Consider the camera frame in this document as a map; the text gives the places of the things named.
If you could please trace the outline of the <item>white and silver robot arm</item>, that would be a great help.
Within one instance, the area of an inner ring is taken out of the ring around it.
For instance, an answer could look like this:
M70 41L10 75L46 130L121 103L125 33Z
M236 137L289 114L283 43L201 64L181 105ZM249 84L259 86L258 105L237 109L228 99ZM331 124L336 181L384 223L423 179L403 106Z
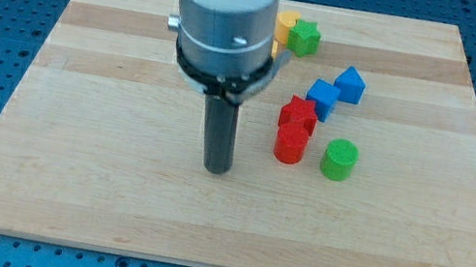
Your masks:
M238 108L290 57L272 54L280 0L178 1L167 26L181 73L205 97L204 166L222 174L233 164Z

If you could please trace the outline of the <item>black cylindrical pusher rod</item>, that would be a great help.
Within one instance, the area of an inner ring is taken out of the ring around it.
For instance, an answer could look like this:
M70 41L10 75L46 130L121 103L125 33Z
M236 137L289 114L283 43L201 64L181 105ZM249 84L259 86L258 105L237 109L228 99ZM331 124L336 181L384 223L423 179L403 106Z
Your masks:
M233 164L239 107L211 96L204 101L203 163L210 173L224 174Z

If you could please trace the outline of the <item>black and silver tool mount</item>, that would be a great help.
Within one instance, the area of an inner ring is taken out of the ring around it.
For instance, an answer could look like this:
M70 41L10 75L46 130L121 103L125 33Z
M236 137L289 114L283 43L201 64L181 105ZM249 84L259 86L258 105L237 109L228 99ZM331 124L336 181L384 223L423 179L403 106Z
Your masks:
M276 58L268 58L262 67L252 73L234 73L231 76L207 74L194 67L184 55L180 41L176 42L176 61L179 72L194 91L211 97L222 98L229 104L240 105L259 94L276 77L279 69L286 65L291 57L291 50L283 50Z

